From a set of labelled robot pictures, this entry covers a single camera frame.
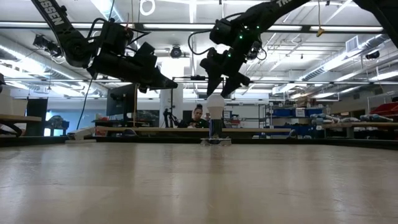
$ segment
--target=workbench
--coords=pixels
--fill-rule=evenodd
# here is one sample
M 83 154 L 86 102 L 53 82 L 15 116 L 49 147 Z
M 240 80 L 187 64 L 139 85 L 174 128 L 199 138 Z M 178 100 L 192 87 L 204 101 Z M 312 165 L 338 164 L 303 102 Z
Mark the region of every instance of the workbench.
M 157 136 L 157 137 L 207 137 L 208 128 L 112 128 L 96 127 L 97 131 L 107 131 L 112 133 L 122 133 L 125 130 L 132 130 L 138 136 Z M 223 128 L 223 133 L 231 138 L 252 138 L 256 133 L 289 133 L 289 128 Z
M 26 136 L 35 136 L 37 130 L 42 127 L 42 118 L 0 114 L 0 124 L 4 124 L 12 128 L 16 132 L 16 136 L 19 137 L 22 134 L 22 130 L 15 126 L 17 123 L 26 124 Z
M 347 138 L 353 139 L 355 128 L 378 128 L 378 129 L 385 129 L 389 132 L 391 131 L 394 132 L 394 130 L 398 128 L 398 123 L 382 123 L 382 122 L 336 123 L 336 124 L 324 124 L 322 125 L 322 128 L 325 131 L 325 138 L 326 138 L 327 129 L 341 128 L 346 130 Z

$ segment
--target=ceiling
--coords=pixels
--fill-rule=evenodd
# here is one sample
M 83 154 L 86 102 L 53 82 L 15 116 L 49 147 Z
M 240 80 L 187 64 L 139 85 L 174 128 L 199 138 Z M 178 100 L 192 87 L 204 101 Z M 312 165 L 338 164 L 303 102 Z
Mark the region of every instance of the ceiling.
M 68 18 L 72 22 L 92 22 L 97 17 L 105 18 L 103 14 L 105 9 L 98 9 L 95 5 L 96 1 L 101 1 L 103 8 L 111 4 L 111 0 L 57 0 L 59 5 L 66 6 L 68 9 Z M 130 17 L 129 21 L 131 22 L 132 20 L 135 23 L 214 23 L 216 19 L 220 19 L 222 16 L 243 12 L 247 8 L 262 1 L 229 0 L 223 1 L 222 5 L 218 4 L 218 0 L 155 0 L 154 2 L 154 12 L 148 16 L 140 13 L 139 0 L 115 0 L 114 12 L 117 12 L 124 22 Z M 328 26 L 379 26 L 378 21 L 371 13 L 362 10 L 351 1 L 350 3 L 346 3 L 346 1 L 331 0 L 331 5 L 329 6 L 325 6 L 325 3 L 326 1 L 321 1 L 321 6 L 318 8 L 317 1 L 310 1 L 290 14 L 282 16 L 275 24 L 306 24 L 317 26 L 318 15 L 320 15 L 321 23 Z M 0 0 L 0 4 L 0 22 L 44 21 L 31 1 Z M 142 8 L 144 13 L 150 11 L 150 1 L 145 2 Z M 87 35 L 87 31 L 82 31 L 81 33 L 84 36 Z M 192 55 L 187 45 L 190 33 L 184 31 L 155 31 L 140 39 L 139 44 L 143 44 L 144 42 L 150 43 L 156 48 L 156 52 L 161 52 L 159 55 L 162 56 L 165 56 L 164 52 L 167 52 L 173 45 L 179 45 L 184 52 Z M 0 35 L 32 51 L 36 50 L 32 45 L 36 35 L 44 35 L 49 40 L 56 41 L 52 31 L 45 29 L 0 29 Z M 315 34 L 264 33 L 261 35 L 261 38 L 264 43 L 263 46 L 267 51 L 267 58 L 263 61 L 255 60 L 251 62 L 251 65 L 243 65 L 240 72 L 249 76 L 252 80 L 260 78 L 267 80 L 275 77 L 281 80 L 296 80 L 304 71 L 325 63 L 324 59 L 345 49 L 346 41 L 355 36 L 356 34 L 350 34 L 349 32 L 345 34 L 323 34 L 321 37 L 316 37 Z M 209 39 L 208 34 L 198 34 L 195 37 L 195 46 L 197 52 L 201 52 L 208 47 L 216 47 Z M 225 49 L 225 46 L 217 46 L 217 50 L 220 52 Z M 392 57 L 395 55 L 396 50 L 393 44 L 387 43 L 381 49 L 381 57 Z M 38 50 L 35 53 L 50 58 L 44 51 Z M 205 55 L 195 56 L 193 60 L 195 65 L 189 63 L 184 70 L 184 75 L 206 75 L 204 69 L 198 66 L 203 57 Z M 361 62 L 360 57 L 353 58 L 349 62 L 334 68 L 331 72 L 342 76 L 362 68 L 364 64 L 366 66 L 372 63 L 376 63 L 376 61 L 367 60 Z M 60 65 L 71 72 L 79 74 L 81 77 L 90 78 L 88 72 L 82 68 L 70 66 L 66 62 Z M 319 77 L 318 81 L 320 78 L 330 81 L 325 75 Z M 121 84 L 99 85 L 105 88 L 114 88 Z M 271 90 L 273 87 L 275 85 L 258 84 L 251 86 L 251 89 Z M 185 85 L 185 89 L 190 90 L 194 88 L 206 88 L 206 85 Z

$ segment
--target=computer monitor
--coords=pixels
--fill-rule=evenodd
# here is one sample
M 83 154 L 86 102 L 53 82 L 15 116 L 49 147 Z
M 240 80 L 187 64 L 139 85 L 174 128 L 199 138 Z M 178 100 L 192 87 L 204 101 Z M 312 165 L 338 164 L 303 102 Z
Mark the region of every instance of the computer monitor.
M 127 120 L 127 113 L 133 113 L 136 101 L 136 84 L 130 84 L 108 90 L 106 100 L 106 115 L 123 114 L 123 120 Z

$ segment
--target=black robotic arm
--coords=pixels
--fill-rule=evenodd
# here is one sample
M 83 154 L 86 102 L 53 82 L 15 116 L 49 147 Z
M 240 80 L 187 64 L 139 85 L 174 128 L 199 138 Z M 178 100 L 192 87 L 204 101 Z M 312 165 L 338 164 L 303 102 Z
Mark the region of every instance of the black robotic arm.
M 96 79 L 99 73 L 139 84 L 141 92 L 147 89 L 176 88 L 177 83 L 161 74 L 156 67 L 154 48 L 145 42 L 133 57 L 126 56 L 126 47 L 133 41 L 128 27 L 98 18 L 91 26 L 88 37 L 77 31 L 67 18 L 67 9 L 56 0 L 32 0 L 55 34 L 65 60 L 74 67 L 87 68 Z M 103 21 L 100 36 L 91 37 L 94 25 Z
M 221 96 L 227 96 L 241 85 L 248 86 L 250 79 L 239 73 L 250 53 L 261 47 L 260 34 L 274 25 L 283 15 L 302 6 L 310 0 L 274 0 L 250 7 L 237 18 L 216 20 L 210 32 L 210 39 L 216 44 L 230 46 L 223 54 L 210 49 L 207 58 L 200 65 L 209 76 L 207 95 L 220 84 L 221 75 L 228 77 Z M 353 0 L 359 7 L 371 12 L 383 26 L 393 43 L 398 46 L 398 1 L 396 0 Z

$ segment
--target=woman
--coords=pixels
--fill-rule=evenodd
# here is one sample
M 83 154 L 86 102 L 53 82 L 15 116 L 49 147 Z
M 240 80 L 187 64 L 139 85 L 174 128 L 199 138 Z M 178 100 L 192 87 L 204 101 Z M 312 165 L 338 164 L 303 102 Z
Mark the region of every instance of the woman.
M 208 128 L 209 125 L 206 120 L 202 119 L 203 115 L 203 106 L 197 105 L 197 107 L 193 110 L 193 118 L 188 122 L 189 126 L 193 128 Z

